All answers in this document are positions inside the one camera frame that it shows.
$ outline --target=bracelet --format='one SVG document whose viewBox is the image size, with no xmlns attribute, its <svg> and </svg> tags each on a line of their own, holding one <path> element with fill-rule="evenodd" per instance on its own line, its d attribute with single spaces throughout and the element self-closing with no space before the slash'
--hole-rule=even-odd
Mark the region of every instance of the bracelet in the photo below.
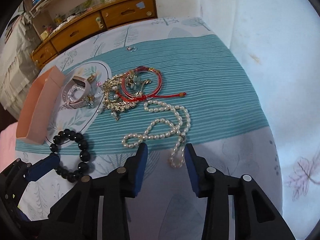
<svg viewBox="0 0 320 240">
<path fill-rule="evenodd" d="M 60 165 L 54 169 L 58 175 L 73 183 L 78 181 L 83 176 L 83 173 L 89 170 L 89 165 L 87 164 L 87 162 L 90 161 L 90 153 L 88 152 L 89 146 L 87 140 L 84 139 L 81 133 L 65 129 L 53 137 L 53 143 L 50 145 L 51 154 L 56 154 L 59 151 L 58 145 L 65 139 L 70 139 L 71 141 L 76 141 L 78 143 L 78 147 L 81 150 L 81 162 L 78 164 L 78 169 L 73 172 L 69 172 Z"/>
</svg>

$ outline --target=blue sticker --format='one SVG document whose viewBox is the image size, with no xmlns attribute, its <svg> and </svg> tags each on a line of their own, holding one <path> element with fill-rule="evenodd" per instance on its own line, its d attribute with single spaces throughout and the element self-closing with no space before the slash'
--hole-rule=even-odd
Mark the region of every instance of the blue sticker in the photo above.
<svg viewBox="0 0 320 240">
<path fill-rule="evenodd" d="M 136 4 L 136 6 L 139 8 L 139 9 L 143 9 L 145 8 L 146 6 L 144 5 L 144 2 L 139 2 Z"/>
</svg>

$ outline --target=round paper card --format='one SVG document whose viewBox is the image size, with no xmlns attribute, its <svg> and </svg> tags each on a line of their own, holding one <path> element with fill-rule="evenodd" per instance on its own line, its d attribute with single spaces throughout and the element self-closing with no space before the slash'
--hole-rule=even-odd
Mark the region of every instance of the round paper card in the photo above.
<svg viewBox="0 0 320 240">
<path fill-rule="evenodd" d="M 91 92 L 90 95 L 94 95 L 94 104 L 90 106 L 84 106 L 76 109 L 68 109 L 65 108 L 65 102 L 61 98 L 61 93 L 64 89 L 64 86 L 74 77 L 79 76 L 82 78 L 89 78 L 91 75 L 95 76 L 94 81 L 91 83 Z M 54 105 L 54 109 L 52 111 L 49 125 L 48 125 L 48 133 L 46 137 L 46 142 L 48 145 L 52 144 L 52 139 L 55 135 L 58 134 L 59 131 L 62 131 L 66 128 L 84 133 L 88 127 L 92 124 L 94 119 L 96 118 L 97 109 L 103 106 L 103 94 L 100 95 L 100 88 L 97 87 L 98 82 L 105 82 L 108 78 L 111 78 L 111 69 L 105 62 L 102 61 L 88 61 L 83 63 L 73 69 L 70 73 L 66 75 L 66 79 L 63 87 L 60 90 L 59 96 L 56 99 L 56 103 Z M 83 94 L 82 90 L 74 91 L 73 97 L 80 98 Z M 61 145 L 61 147 L 67 147 L 70 145 L 72 141 L 65 141 Z"/>
</svg>

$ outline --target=red string bracelet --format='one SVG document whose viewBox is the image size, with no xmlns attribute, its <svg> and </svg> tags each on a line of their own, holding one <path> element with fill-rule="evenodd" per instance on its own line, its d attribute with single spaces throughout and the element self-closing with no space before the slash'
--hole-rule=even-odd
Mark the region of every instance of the red string bracelet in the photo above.
<svg viewBox="0 0 320 240">
<path fill-rule="evenodd" d="M 150 94 L 148 95 L 142 95 L 142 96 L 136 96 L 136 95 L 132 95 L 128 92 L 127 88 L 126 88 L 126 82 L 127 82 L 127 78 L 129 77 L 129 75 L 132 74 L 132 72 L 153 72 L 158 76 L 158 85 L 156 87 L 155 90 L 153 90 Z M 141 101 L 145 101 L 147 99 L 151 99 L 151 98 L 172 98 L 172 97 L 184 97 L 187 93 L 183 92 L 183 93 L 178 93 L 178 94 L 174 94 L 174 95 L 167 95 L 167 96 L 158 96 L 157 94 L 159 93 L 160 89 L 162 86 L 162 77 L 161 77 L 161 73 L 159 70 L 156 70 L 154 68 L 149 68 L 149 67 L 145 67 L 145 66 L 139 66 L 133 70 L 128 71 L 122 78 L 122 83 L 121 83 L 121 88 L 124 92 L 124 94 L 127 96 L 123 96 L 121 95 L 121 93 L 118 91 L 116 91 L 116 94 L 119 95 L 119 97 L 123 100 L 123 101 L 127 101 L 127 102 L 141 102 Z"/>
</svg>

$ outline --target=pink pillow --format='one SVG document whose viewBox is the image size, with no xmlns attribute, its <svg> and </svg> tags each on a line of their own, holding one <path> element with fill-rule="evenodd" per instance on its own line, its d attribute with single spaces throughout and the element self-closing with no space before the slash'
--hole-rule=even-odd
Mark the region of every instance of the pink pillow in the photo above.
<svg viewBox="0 0 320 240">
<path fill-rule="evenodd" d="M 18 122 L 10 124 L 0 133 L 0 172 L 16 159 L 16 130 Z"/>
</svg>

